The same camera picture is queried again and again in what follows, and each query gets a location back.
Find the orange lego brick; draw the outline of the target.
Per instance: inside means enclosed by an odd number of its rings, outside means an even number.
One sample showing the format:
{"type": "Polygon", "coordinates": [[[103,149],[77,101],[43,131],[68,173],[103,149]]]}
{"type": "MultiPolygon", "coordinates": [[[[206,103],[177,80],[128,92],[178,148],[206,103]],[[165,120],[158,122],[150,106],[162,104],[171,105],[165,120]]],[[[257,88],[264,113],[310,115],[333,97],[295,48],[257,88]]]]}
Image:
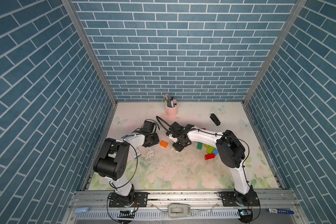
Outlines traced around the orange lego brick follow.
{"type": "Polygon", "coordinates": [[[164,148],[167,148],[168,143],[167,143],[166,141],[161,141],[161,142],[160,142],[160,145],[161,145],[162,147],[164,147],[164,148]]]}

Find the dark green lego brick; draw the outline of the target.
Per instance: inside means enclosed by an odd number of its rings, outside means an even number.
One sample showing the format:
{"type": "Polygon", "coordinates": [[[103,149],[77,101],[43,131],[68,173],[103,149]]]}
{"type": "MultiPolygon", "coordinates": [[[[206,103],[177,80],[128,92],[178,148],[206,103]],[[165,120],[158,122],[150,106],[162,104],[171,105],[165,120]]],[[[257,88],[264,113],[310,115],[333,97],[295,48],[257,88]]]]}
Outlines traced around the dark green lego brick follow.
{"type": "Polygon", "coordinates": [[[201,142],[198,142],[197,143],[197,149],[202,150],[202,148],[203,148],[203,144],[201,142]]]}

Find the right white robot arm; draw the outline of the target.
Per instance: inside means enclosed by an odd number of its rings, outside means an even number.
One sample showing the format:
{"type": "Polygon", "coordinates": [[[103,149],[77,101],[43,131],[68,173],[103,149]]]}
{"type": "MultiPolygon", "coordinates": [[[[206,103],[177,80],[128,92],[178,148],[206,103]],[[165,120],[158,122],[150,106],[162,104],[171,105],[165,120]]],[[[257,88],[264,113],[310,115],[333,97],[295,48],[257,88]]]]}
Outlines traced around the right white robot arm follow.
{"type": "Polygon", "coordinates": [[[193,125],[183,127],[174,122],[166,129],[166,135],[174,142],[173,148],[178,152],[194,141],[214,146],[218,150],[222,163],[231,170],[236,203],[242,206],[260,205],[257,193],[246,177],[245,148],[232,131],[213,132],[193,125]]]}

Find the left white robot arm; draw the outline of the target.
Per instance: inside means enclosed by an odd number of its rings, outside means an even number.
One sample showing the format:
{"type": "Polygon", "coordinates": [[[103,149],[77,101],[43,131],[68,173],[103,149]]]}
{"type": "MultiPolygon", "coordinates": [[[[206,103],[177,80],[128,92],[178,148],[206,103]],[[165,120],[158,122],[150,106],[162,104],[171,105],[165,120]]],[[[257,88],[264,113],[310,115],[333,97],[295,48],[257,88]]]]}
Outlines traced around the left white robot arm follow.
{"type": "Polygon", "coordinates": [[[129,152],[132,151],[133,157],[138,159],[138,147],[157,145],[160,142],[157,133],[159,129],[157,122],[147,119],[140,128],[131,134],[120,139],[107,138],[103,142],[94,160],[93,171],[109,181],[110,186],[114,189],[111,199],[116,201],[118,205],[129,207],[139,201],[134,195],[134,186],[131,184],[131,180],[124,174],[129,152]]]}

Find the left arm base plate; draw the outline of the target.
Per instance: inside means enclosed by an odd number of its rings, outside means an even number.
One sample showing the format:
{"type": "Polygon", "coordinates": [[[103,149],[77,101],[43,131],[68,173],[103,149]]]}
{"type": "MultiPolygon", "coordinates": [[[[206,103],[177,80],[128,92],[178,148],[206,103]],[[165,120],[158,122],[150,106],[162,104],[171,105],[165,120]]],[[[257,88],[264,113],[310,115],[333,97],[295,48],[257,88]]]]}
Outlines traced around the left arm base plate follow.
{"type": "Polygon", "coordinates": [[[110,208],[123,208],[123,207],[146,207],[148,200],[147,192],[134,192],[129,193],[128,196],[121,196],[113,192],[108,199],[108,206],[110,208]]]}

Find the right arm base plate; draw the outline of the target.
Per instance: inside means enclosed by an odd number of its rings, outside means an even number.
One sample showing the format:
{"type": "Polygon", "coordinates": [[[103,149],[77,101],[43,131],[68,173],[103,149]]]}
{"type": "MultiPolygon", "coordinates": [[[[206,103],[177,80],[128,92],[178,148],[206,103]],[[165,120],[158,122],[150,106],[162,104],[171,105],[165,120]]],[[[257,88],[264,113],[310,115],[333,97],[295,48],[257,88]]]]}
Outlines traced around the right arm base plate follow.
{"type": "Polygon", "coordinates": [[[245,195],[237,191],[223,191],[219,192],[218,196],[221,198],[224,207],[253,207],[260,205],[255,191],[249,191],[245,195]]]}

